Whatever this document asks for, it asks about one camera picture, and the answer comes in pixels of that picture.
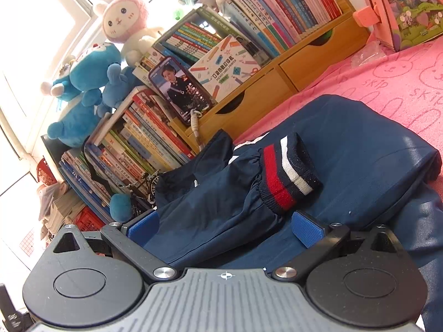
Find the pink blanket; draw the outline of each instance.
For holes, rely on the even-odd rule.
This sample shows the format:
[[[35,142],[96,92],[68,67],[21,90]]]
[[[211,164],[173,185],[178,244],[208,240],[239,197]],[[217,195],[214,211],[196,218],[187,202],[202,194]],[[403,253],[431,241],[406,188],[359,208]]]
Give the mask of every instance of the pink blanket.
[[[310,86],[286,100],[235,141],[253,140],[320,95],[362,101],[411,129],[443,152],[443,38],[351,68],[351,58],[330,66]],[[443,176],[432,183],[443,196]]]

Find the metal bolt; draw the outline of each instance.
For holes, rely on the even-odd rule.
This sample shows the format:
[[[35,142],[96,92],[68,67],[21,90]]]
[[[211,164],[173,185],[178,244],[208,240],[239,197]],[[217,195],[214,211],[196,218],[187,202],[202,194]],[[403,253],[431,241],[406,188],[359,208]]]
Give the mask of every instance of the metal bolt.
[[[159,267],[154,270],[154,276],[165,280],[167,278],[171,278],[176,274],[176,271],[170,267]]]
[[[275,274],[277,277],[280,277],[280,278],[292,278],[297,275],[297,270],[293,269],[292,267],[287,267],[287,266],[279,267],[275,271]]]

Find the gray ribbed plate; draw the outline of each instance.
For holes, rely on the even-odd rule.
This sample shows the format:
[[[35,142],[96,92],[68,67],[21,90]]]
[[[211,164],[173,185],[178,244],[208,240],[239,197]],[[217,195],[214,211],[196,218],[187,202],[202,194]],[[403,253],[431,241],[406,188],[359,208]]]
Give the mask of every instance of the gray ribbed plate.
[[[153,285],[145,301],[126,317],[93,329],[100,332],[363,331],[326,318],[311,307],[300,287],[274,281],[261,269],[188,269],[179,280]],[[37,325],[34,331],[56,329]],[[421,330],[410,324],[389,331]]]

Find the red stripe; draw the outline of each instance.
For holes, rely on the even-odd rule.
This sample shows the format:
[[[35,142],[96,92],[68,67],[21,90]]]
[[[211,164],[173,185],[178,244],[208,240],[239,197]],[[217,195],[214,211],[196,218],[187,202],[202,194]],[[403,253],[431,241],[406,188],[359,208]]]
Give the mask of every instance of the red stripe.
[[[280,207],[285,211],[289,210],[295,205],[296,201],[292,198],[277,176],[277,163],[275,161],[274,146],[266,146],[263,149],[263,154],[267,188],[269,188]]]

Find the bookshelf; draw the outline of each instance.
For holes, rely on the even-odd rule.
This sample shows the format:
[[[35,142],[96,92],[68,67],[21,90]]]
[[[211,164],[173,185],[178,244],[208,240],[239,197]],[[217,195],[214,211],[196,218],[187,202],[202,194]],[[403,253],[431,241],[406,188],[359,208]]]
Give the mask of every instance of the bookshelf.
[[[369,31],[356,24],[352,4],[349,0],[337,0],[337,4],[343,12],[341,16],[273,59],[199,120],[199,133],[204,143],[221,128],[233,139],[237,138],[275,107],[303,90],[329,66],[365,45]],[[327,40],[324,44],[316,43],[315,40],[329,31],[332,34],[324,39]],[[232,111],[226,112],[231,104],[235,104]],[[178,118],[174,118],[170,126],[198,152],[190,127]]]

